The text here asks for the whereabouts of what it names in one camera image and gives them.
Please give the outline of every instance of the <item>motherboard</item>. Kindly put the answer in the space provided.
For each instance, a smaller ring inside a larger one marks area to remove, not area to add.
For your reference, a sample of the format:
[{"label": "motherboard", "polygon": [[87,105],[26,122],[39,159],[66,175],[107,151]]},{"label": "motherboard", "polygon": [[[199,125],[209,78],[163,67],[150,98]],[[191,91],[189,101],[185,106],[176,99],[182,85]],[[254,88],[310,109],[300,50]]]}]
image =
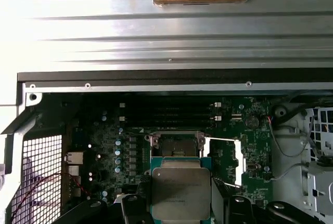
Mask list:
[{"label": "motherboard", "polygon": [[[112,204],[117,196],[136,192],[151,174],[152,157],[201,157],[196,136],[201,133],[211,138],[212,175],[264,208],[273,198],[269,107],[265,97],[90,97],[71,125],[70,151],[83,152],[78,175],[90,197]],[[241,142],[246,168],[240,186],[235,143],[219,138]],[[87,197],[75,185],[71,195],[77,202]]]}]

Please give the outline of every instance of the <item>silver metal plate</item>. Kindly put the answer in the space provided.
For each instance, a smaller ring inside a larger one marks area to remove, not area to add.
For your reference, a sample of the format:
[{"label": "silver metal plate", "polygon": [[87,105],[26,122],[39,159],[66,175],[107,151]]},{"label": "silver metal plate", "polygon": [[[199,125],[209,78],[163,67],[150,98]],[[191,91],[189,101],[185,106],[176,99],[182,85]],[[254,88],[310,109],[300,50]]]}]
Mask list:
[{"label": "silver metal plate", "polygon": [[152,216],[157,220],[207,220],[210,217],[210,171],[206,168],[155,168]]}]

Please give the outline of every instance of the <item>red wire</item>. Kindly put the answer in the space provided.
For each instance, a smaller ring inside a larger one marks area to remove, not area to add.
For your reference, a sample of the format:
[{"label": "red wire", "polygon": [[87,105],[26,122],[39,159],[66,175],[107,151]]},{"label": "red wire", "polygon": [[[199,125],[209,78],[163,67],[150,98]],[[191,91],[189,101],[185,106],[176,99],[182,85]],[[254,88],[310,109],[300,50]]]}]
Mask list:
[{"label": "red wire", "polygon": [[45,181],[46,179],[52,177],[52,176],[59,176],[59,175],[69,175],[72,180],[76,183],[76,185],[86,194],[86,195],[90,195],[80,184],[79,182],[70,174],[70,173],[54,173],[50,176],[44,177],[43,179],[39,180],[38,182],[36,182],[36,184],[25,194],[24,198],[21,200],[20,204],[17,206],[17,208],[15,209],[14,213],[12,214],[11,218],[10,218],[10,222],[12,222],[18,212],[18,210],[20,210],[20,208],[22,207],[23,203],[25,202],[25,200],[28,198],[28,196],[31,194],[31,192],[33,192],[33,190],[35,188],[38,187],[38,185]]}]

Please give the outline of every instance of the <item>corrugated metal sheet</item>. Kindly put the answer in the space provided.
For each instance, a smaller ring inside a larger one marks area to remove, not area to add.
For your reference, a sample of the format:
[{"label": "corrugated metal sheet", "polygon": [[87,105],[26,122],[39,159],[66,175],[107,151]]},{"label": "corrugated metal sheet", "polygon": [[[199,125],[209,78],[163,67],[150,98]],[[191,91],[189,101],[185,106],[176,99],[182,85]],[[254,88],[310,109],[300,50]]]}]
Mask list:
[{"label": "corrugated metal sheet", "polygon": [[333,67],[332,0],[0,3],[2,44],[42,70]]}]

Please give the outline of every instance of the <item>mesh grille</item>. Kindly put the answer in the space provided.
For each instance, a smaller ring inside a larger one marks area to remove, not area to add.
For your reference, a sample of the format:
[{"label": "mesh grille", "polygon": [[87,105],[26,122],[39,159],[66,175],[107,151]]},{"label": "mesh grille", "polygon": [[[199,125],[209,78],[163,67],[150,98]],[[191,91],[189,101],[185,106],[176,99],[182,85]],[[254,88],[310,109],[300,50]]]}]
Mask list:
[{"label": "mesh grille", "polygon": [[[12,201],[12,213],[39,180],[61,172],[62,136],[23,143],[22,184]],[[47,224],[60,216],[61,177],[45,179],[23,202],[12,223]]]}]

